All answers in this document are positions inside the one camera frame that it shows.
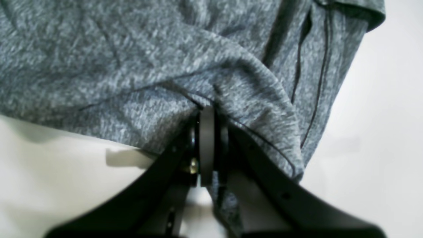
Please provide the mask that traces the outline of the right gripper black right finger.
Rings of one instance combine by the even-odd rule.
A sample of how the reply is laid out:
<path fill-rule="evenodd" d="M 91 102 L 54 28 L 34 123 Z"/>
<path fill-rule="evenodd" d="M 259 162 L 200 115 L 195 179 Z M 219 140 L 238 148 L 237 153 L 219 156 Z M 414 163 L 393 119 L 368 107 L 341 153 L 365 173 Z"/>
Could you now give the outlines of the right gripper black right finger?
<path fill-rule="evenodd" d="M 291 180 L 245 130 L 215 115 L 218 184 L 234 193 L 241 238 L 385 238 L 377 225 L 345 213 Z"/>

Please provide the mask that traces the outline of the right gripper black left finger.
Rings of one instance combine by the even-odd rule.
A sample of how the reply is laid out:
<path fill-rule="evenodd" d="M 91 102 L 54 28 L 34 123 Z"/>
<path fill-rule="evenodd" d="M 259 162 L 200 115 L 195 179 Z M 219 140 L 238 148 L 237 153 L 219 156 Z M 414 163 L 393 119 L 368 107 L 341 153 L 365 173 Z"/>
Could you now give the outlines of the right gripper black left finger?
<path fill-rule="evenodd" d="M 47 238 L 177 238 L 190 188 L 213 180 L 215 111 L 189 117 L 182 131 L 132 184 L 86 214 L 51 229 Z"/>

